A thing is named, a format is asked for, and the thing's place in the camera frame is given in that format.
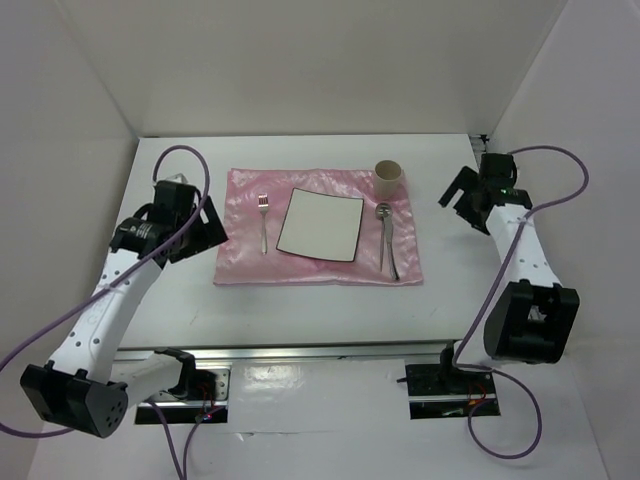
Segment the pink rose satin cloth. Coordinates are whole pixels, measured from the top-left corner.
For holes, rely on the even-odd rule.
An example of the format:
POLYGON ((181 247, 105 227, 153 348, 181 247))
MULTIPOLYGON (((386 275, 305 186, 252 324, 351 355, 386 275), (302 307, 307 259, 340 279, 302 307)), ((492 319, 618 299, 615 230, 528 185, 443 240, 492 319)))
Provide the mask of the pink rose satin cloth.
POLYGON ((393 248, 399 281, 390 275, 388 263, 379 266, 382 224, 374 210, 370 170, 254 170, 232 169, 227 174, 224 226, 229 239, 218 250, 214 283, 230 285, 349 285, 414 286, 423 282, 417 230, 405 187, 399 187, 389 203, 394 227, 393 248), (292 190, 364 199, 359 244, 351 263, 314 260, 276 249, 292 190), (268 253, 261 253, 261 215, 258 195, 269 199, 268 253))

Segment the silver fork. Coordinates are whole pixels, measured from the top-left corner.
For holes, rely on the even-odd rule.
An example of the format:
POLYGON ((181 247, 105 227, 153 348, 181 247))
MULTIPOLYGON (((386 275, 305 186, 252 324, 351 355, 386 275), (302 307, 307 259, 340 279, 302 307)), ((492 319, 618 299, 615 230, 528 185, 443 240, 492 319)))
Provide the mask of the silver fork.
POLYGON ((269 199, 266 193, 258 195, 258 209, 261 215, 261 253, 268 253, 267 214, 269 212, 269 199))

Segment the beige paper cup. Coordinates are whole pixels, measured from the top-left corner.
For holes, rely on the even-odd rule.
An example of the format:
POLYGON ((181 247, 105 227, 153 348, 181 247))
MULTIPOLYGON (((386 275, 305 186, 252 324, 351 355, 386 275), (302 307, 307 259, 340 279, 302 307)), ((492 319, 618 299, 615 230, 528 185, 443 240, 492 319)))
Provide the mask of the beige paper cup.
POLYGON ((379 161, 373 170, 374 195, 379 200, 390 199, 403 178, 401 166, 393 160, 379 161))

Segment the silver table knife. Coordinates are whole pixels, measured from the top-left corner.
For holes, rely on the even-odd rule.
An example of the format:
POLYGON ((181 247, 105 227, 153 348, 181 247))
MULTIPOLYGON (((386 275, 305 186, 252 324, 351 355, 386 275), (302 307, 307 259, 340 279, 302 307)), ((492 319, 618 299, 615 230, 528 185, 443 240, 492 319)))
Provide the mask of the silver table knife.
POLYGON ((388 253, 388 262, 390 275, 394 281, 399 281, 400 276, 397 270, 395 257, 394 257, 394 249, 393 249, 393 223, 392 223, 392 210, 387 208, 383 213, 383 224, 384 224, 384 232, 385 232, 385 241, 387 246, 388 253))

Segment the silver spoon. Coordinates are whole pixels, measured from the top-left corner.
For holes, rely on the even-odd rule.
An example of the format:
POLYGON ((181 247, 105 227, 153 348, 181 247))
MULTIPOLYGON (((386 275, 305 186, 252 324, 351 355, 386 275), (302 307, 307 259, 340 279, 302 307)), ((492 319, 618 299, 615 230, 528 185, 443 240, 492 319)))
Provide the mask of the silver spoon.
POLYGON ((375 216, 382 224, 381 239, 380 239, 380 249, 379 249, 379 266, 380 266, 380 268, 383 268, 384 252, 387 252, 387 246, 386 246, 386 241, 385 241, 385 232, 384 232, 384 224, 383 224, 383 213, 387 208, 390 208, 392 210, 391 206, 388 203, 380 203, 375 208, 375 216))

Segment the white square plate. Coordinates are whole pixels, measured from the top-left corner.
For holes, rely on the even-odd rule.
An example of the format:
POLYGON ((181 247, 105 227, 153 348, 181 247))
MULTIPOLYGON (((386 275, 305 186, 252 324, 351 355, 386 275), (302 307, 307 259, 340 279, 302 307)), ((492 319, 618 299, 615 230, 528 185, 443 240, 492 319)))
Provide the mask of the white square plate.
POLYGON ((314 260, 354 262, 363 212, 363 198, 294 188, 276 249, 314 260))

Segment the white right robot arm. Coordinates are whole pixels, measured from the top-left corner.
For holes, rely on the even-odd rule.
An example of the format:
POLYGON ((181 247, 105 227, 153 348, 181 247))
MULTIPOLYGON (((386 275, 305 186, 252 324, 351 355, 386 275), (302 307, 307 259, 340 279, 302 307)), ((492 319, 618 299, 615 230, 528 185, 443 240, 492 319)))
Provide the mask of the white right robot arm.
POLYGON ((471 327, 440 355, 436 379, 448 392, 460 391, 474 371, 557 363, 578 313, 577 291, 561 284, 537 235, 534 215, 544 207, 516 182, 513 154, 485 153, 478 170, 462 168, 439 201, 489 236, 501 261, 471 327))

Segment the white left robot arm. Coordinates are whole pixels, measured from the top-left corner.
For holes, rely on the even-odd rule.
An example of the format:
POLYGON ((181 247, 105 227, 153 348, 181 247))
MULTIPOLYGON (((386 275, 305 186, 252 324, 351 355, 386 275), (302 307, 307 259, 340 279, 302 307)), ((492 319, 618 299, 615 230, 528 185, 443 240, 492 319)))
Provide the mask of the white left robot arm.
POLYGON ((154 199, 115 230, 96 301, 82 309, 61 346, 42 366, 28 365, 20 385, 38 416, 99 438, 112 435, 126 410, 161 391, 176 399, 215 394, 216 376, 193 355, 162 347, 116 372, 123 336, 164 267, 228 239, 210 197, 193 185, 163 180, 154 199))

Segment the aluminium right side rail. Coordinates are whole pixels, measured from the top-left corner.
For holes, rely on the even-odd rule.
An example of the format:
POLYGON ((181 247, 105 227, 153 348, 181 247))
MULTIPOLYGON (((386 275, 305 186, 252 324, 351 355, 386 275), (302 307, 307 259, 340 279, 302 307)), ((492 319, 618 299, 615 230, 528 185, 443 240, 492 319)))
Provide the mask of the aluminium right side rail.
POLYGON ((487 134, 470 134, 468 138, 475 155, 481 156, 488 152, 490 137, 487 134))

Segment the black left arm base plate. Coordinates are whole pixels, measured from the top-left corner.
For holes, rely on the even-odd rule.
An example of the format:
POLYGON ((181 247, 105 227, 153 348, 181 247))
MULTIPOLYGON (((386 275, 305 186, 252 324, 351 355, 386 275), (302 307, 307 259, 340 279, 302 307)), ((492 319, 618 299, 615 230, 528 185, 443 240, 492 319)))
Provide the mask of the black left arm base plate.
POLYGON ((185 398, 178 398, 166 391, 152 397, 169 425, 225 424, 228 421, 228 399, 231 368, 228 365, 203 363, 204 370, 185 398))

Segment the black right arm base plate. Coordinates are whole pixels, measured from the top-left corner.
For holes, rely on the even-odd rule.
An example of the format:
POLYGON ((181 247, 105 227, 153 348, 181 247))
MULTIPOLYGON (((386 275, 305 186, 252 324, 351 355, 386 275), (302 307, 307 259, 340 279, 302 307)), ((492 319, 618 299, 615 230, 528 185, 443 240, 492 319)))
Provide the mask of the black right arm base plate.
POLYGON ((407 364, 396 383, 408 394, 412 420, 500 416, 493 378, 487 373, 442 372, 437 364, 407 364))

